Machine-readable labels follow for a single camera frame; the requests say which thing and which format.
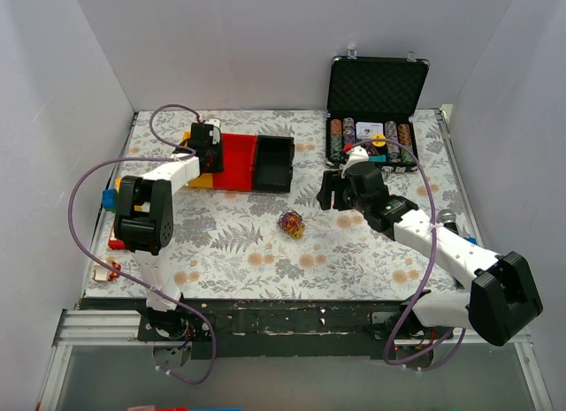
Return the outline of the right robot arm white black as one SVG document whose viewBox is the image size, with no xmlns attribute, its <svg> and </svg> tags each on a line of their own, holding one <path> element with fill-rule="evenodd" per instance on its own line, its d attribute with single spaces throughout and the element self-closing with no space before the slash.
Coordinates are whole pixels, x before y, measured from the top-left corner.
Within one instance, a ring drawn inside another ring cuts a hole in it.
<svg viewBox="0 0 566 411">
<path fill-rule="evenodd" d="M 325 171 L 317 201 L 323 210 L 358 211 L 372 230 L 432 258 L 463 286 L 460 293 L 423 290 L 404 301 L 398 324 L 411 338 L 431 328 L 459 328 L 503 346 L 543 311 L 523 256 L 497 254 L 433 225 L 414 202 L 389 193 L 373 164 Z"/>
</svg>

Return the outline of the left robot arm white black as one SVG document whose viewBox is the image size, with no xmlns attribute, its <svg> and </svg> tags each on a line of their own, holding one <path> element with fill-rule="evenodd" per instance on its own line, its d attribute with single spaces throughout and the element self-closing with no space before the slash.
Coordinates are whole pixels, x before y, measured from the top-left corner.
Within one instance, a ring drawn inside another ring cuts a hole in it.
<svg viewBox="0 0 566 411">
<path fill-rule="evenodd" d="M 132 254 L 148 285 L 142 313 L 160 336 L 170 340 L 181 339 L 188 329 L 187 317 L 178 310 L 182 293 L 169 260 L 173 196 L 203 174 L 223 170 L 220 121 L 209 119 L 191 125 L 190 137 L 174 150 L 171 162 L 120 181 L 114 235 Z"/>
</svg>

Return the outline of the yellow plastic bin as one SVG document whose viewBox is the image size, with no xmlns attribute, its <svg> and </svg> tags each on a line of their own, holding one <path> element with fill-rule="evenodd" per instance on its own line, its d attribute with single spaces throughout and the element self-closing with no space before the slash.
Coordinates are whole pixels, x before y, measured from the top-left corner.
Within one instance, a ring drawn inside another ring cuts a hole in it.
<svg viewBox="0 0 566 411">
<path fill-rule="evenodd" d="M 188 187 L 191 188 L 201 188 L 201 189 L 213 189 L 213 173 L 209 170 L 215 165 L 216 154 L 218 152 L 218 147 L 212 144 L 209 148 L 197 151 L 197 157 L 199 159 L 199 168 L 201 174 L 198 178 L 193 179 L 187 183 Z"/>
</svg>

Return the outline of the red plastic bin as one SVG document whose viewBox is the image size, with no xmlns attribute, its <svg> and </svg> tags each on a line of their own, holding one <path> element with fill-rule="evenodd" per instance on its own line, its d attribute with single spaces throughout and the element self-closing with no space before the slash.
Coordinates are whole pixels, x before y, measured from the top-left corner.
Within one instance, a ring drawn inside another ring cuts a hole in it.
<svg viewBox="0 0 566 411">
<path fill-rule="evenodd" d="M 213 175 L 213 188 L 238 192 L 251 191 L 257 136 L 224 133 L 222 143 L 224 170 Z"/>
</svg>

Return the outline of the black plastic bin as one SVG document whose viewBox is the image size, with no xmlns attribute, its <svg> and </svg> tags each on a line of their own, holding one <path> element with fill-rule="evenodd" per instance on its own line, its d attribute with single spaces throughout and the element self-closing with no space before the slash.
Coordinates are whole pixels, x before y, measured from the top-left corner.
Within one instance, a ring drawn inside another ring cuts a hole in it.
<svg viewBox="0 0 566 411">
<path fill-rule="evenodd" d="M 293 179 L 294 138 L 259 135 L 256 143 L 252 190 L 287 194 Z"/>
</svg>

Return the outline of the floral patterned table mat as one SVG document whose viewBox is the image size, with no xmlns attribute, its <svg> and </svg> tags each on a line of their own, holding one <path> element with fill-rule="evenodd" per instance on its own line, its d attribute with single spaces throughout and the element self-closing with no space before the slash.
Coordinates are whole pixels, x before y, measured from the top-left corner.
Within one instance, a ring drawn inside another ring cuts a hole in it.
<svg viewBox="0 0 566 411">
<path fill-rule="evenodd" d="M 428 256 L 374 232 L 353 210 L 322 211 L 323 111 L 201 110 L 227 133 L 294 138 L 289 194 L 184 187 L 174 195 L 170 264 L 187 298 L 402 300 L 417 289 Z M 445 147 L 439 110 L 417 110 L 417 153 L 437 210 L 456 213 L 459 232 L 477 237 Z M 305 232 L 293 240 L 277 225 L 293 209 Z"/>
</svg>

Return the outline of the black handheld microphone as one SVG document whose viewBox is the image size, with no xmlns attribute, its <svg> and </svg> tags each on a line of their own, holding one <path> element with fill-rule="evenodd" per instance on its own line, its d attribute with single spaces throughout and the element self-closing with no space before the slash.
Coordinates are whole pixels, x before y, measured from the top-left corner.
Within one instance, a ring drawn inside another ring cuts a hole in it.
<svg viewBox="0 0 566 411">
<path fill-rule="evenodd" d="M 467 234 L 461 234 L 456 223 L 456 214 L 450 209 L 443 209 L 438 213 L 437 222 L 447 228 L 449 231 L 463 237 L 468 238 Z"/>
</svg>

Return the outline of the black poker chip case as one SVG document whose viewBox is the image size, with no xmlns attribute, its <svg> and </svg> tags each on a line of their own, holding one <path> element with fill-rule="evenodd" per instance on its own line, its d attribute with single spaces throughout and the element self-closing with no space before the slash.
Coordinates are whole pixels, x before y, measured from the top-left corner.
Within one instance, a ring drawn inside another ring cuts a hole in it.
<svg viewBox="0 0 566 411">
<path fill-rule="evenodd" d="M 344 148 L 361 141 L 379 168 L 415 171 L 412 118 L 429 68 L 422 58 L 335 57 L 326 104 L 325 164 L 339 168 L 347 160 Z"/>
</svg>

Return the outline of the stacked colourful toy bricks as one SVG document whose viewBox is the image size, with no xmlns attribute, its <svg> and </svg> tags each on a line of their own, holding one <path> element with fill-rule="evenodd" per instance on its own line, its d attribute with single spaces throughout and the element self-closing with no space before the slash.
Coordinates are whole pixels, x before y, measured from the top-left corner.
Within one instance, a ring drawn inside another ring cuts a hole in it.
<svg viewBox="0 0 566 411">
<path fill-rule="evenodd" d="M 106 188 L 102 192 L 101 206 L 104 210 L 115 213 L 118 207 L 119 188 L 122 178 L 116 178 L 114 187 Z"/>
</svg>

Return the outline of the red white toy brick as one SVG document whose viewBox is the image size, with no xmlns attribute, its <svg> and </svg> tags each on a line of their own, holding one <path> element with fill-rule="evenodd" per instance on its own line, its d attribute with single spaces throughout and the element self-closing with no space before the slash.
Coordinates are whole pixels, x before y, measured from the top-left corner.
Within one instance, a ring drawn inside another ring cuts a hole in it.
<svg viewBox="0 0 566 411">
<path fill-rule="evenodd" d="M 114 228 L 111 228 L 107 245 L 110 250 L 126 250 L 124 241 L 116 237 Z"/>
</svg>

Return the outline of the small red white toy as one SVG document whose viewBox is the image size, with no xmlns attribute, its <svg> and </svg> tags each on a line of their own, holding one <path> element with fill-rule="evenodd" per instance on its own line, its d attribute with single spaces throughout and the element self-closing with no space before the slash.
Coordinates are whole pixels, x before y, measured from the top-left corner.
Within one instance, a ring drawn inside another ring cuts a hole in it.
<svg viewBox="0 0 566 411">
<path fill-rule="evenodd" d="M 95 264 L 92 271 L 92 279 L 97 283 L 112 282 L 119 277 L 119 271 L 121 270 L 121 265 L 115 261 L 108 262 L 111 269 Z"/>
</svg>

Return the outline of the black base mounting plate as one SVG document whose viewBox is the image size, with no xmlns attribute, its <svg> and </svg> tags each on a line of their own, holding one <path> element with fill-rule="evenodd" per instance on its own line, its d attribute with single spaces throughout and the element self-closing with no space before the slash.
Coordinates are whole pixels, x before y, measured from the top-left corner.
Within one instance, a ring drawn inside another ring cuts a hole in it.
<svg viewBox="0 0 566 411">
<path fill-rule="evenodd" d="M 379 360 L 400 301 L 196 300 L 180 310 L 187 329 L 176 340 L 157 333 L 143 300 L 138 338 L 186 344 L 194 360 L 248 357 L 360 356 Z"/>
</svg>

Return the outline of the aluminium frame rail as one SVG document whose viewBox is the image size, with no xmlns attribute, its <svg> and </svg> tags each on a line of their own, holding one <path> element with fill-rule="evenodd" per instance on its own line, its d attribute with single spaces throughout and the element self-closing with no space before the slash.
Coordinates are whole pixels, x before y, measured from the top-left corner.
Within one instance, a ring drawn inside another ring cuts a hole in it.
<svg viewBox="0 0 566 411">
<path fill-rule="evenodd" d="M 141 316 L 132 310 L 64 310 L 54 346 L 125 346 L 138 344 Z"/>
</svg>

